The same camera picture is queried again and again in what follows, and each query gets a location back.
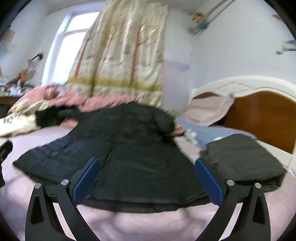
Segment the tree pattern curtain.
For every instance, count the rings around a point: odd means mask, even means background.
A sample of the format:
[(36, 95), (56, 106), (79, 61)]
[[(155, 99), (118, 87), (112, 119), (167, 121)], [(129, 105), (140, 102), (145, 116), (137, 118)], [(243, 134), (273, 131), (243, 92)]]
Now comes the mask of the tree pattern curtain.
[(126, 94), (160, 106), (169, 8), (148, 1), (106, 1), (71, 67), (66, 89), (84, 96)]

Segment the black puffer jacket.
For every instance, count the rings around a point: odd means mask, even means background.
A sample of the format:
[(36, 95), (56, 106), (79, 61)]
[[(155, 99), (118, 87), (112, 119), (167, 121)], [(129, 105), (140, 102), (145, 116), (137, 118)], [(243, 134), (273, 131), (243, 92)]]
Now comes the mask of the black puffer jacket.
[(36, 113), (42, 128), (66, 119), (77, 126), (25, 152), (14, 166), (36, 182), (55, 185), (98, 158), (101, 170), (84, 204), (109, 211), (156, 213), (210, 202), (164, 111), (130, 102), (85, 113), (65, 105)]

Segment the folded dark green garment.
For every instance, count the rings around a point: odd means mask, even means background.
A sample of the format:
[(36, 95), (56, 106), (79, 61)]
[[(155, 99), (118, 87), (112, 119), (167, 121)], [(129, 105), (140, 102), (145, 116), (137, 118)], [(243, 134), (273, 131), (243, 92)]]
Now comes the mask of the folded dark green garment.
[(286, 174), (276, 157), (241, 134), (208, 143), (200, 157), (225, 179), (245, 186), (260, 183), (264, 192), (280, 188)]

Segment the pink plaid duvet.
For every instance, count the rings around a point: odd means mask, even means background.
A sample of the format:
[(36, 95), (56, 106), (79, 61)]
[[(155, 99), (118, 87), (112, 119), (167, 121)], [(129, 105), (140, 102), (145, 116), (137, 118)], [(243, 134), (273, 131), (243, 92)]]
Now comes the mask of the pink plaid duvet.
[(57, 114), (58, 111), (67, 108), (77, 109), (82, 113), (86, 113), (93, 110), (111, 108), (122, 103), (137, 102), (137, 98), (130, 95), (110, 94), (107, 96), (86, 97), (70, 92), (64, 92), (53, 85), (33, 88), (14, 105), (26, 98), (28, 98), (31, 103), (35, 103), (42, 99), (49, 102), (48, 108), (42, 111), (36, 111), (36, 124), (40, 128), (60, 125), (65, 125), (69, 128), (75, 127), (77, 121), (74, 120), (74, 118), (61, 117)]

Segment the pink bed sheet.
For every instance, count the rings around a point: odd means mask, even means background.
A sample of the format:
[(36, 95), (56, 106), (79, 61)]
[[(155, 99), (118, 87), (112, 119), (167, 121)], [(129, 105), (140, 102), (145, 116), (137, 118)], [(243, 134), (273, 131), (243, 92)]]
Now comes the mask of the pink bed sheet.
[[(20, 239), (35, 183), (13, 166), (23, 153), (61, 138), (69, 132), (62, 127), (44, 128), (11, 138), (13, 150), (2, 164), (5, 186), (1, 189), (1, 212)], [(266, 193), (271, 238), (277, 240), (295, 214), (295, 177), (290, 172), (278, 190)], [(206, 204), (173, 212), (152, 214), (114, 213), (79, 206), (83, 218), (100, 240), (195, 240), (208, 225), (217, 206)]]

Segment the white wooden headboard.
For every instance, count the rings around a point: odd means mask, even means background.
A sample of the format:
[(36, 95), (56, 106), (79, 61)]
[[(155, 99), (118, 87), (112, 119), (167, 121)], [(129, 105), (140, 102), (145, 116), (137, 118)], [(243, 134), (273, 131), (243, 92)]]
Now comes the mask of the white wooden headboard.
[(295, 169), (295, 84), (274, 77), (243, 75), (213, 81), (189, 92), (189, 100), (235, 98), (218, 125), (254, 134), (287, 168)]

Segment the wall desk lamp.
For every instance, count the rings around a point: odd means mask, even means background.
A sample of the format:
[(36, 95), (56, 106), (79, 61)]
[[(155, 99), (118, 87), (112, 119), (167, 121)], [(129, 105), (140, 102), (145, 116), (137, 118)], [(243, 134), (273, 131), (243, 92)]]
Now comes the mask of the wall desk lamp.
[(37, 59), (37, 61), (41, 61), (43, 58), (44, 58), (44, 54), (41, 52), (41, 53), (38, 53), (36, 56), (34, 56), (32, 59), (29, 59), (28, 62), (31, 63), (35, 59)]

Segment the blue patterned pillow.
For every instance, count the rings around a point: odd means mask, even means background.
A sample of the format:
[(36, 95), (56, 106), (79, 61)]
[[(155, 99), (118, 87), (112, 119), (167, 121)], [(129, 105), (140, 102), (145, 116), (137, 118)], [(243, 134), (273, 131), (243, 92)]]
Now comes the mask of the blue patterned pillow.
[(206, 149), (206, 145), (210, 142), (226, 138), (234, 134), (248, 136), (254, 140), (257, 137), (251, 133), (227, 128), (224, 126), (200, 126), (186, 118), (178, 118), (176, 124), (182, 126), (185, 138), (192, 144), (198, 145), (201, 149)]

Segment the wooden desk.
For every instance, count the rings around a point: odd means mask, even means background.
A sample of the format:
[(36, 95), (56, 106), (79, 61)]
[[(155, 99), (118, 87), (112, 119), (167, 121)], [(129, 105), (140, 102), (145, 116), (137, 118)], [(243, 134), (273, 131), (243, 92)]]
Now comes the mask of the wooden desk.
[(0, 104), (4, 105), (4, 104), (10, 104), (13, 105), (15, 104), (22, 96), (12, 96), (12, 95), (8, 95), (8, 96), (1, 96), (0, 97)]

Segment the desk clutter pile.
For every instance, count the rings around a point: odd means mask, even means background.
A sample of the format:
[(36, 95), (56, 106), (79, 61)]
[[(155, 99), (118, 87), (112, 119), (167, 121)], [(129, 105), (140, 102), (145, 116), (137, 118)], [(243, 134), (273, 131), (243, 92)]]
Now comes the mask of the desk clutter pile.
[(35, 86), (29, 83), (29, 70), (22, 70), (18, 76), (9, 80), (1, 71), (1, 96), (21, 96), (28, 93)]

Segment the pink pillow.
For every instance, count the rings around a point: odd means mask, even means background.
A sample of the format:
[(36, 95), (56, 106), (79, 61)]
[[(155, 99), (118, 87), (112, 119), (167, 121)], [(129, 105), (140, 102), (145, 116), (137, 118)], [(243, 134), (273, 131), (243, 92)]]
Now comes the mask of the pink pillow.
[(181, 117), (200, 126), (210, 126), (224, 118), (234, 102), (232, 95), (192, 99)]

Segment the cream printed hoodie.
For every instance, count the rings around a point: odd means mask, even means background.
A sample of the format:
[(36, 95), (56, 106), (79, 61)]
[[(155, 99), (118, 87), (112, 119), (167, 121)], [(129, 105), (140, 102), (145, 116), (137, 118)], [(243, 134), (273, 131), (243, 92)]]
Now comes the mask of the cream printed hoodie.
[(49, 107), (47, 100), (31, 103), (28, 98), (23, 99), (12, 107), (11, 113), (1, 118), (1, 137), (14, 137), (38, 130), (36, 124), (36, 111)]

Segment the window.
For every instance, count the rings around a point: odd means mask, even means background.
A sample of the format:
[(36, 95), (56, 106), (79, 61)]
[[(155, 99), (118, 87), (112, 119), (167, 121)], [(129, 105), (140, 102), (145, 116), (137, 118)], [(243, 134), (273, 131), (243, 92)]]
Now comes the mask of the window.
[(64, 85), (83, 39), (99, 12), (67, 14), (51, 45), (42, 76), (42, 85)]

